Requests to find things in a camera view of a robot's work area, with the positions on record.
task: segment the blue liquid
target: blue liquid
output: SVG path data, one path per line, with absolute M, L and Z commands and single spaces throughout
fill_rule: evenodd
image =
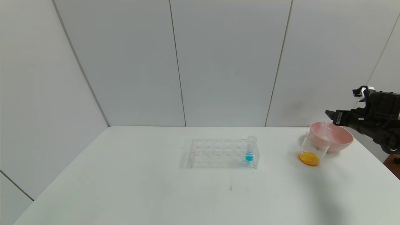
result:
M 251 162 L 254 159 L 254 155 L 251 152 L 246 152 L 246 160 Z

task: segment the orange liquid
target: orange liquid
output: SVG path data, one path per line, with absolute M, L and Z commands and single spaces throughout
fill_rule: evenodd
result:
M 320 159 L 314 153 L 303 151 L 298 155 L 299 160 L 307 166 L 316 167 L 320 164 Z

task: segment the test tube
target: test tube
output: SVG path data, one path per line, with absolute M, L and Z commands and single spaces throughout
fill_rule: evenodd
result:
M 249 136 L 247 138 L 247 151 L 246 151 L 246 160 L 251 162 L 254 159 L 254 152 L 257 143 L 257 138 L 254 136 Z

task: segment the table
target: table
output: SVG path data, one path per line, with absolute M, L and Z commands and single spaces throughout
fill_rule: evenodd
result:
M 110 127 L 15 225 L 397 224 L 400 181 L 357 140 L 319 168 L 308 128 Z M 258 138 L 258 169 L 189 169 L 191 140 Z

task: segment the white wall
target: white wall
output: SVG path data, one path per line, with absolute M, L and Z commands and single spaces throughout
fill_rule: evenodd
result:
M 350 109 L 400 12 L 398 0 L 295 0 L 268 127 L 306 127 Z
M 368 82 L 378 91 L 400 93 L 400 22 L 397 21 L 393 33 L 376 65 L 375 71 Z M 357 103 L 356 107 L 365 107 L 365 103 Z M 381 147 L 371 138 L 360 134 L 353 134 L 381 162 L 388 157 Z
M 186 125 L 264 127 L 290 0 L 172 0 Z
M 106 123 L 52 2 L 1 10 L 1 170 L 36 198 Z
M 56 0 L 112 126 L 184 126 L 168 0 Z
M 1 225 L 12 225 L 32 203 L 7 177 L 0 174 Z

